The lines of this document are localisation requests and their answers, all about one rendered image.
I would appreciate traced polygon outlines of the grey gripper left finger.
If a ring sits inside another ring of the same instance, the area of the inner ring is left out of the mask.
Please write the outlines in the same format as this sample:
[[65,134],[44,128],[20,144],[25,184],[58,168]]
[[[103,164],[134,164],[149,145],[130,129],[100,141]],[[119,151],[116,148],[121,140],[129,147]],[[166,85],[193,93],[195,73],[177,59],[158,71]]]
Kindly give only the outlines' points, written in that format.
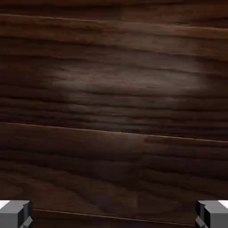
[[0,228],[32,228],[32,209],[29,200],[0,200]]

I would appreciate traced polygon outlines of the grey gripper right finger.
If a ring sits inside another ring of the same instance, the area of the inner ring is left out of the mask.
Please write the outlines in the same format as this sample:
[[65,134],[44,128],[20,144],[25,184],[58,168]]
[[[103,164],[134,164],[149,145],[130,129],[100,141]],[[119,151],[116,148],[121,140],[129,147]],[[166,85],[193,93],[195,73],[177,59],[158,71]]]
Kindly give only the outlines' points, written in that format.
[[195,228],[228,228],[228,200],[198,200]]

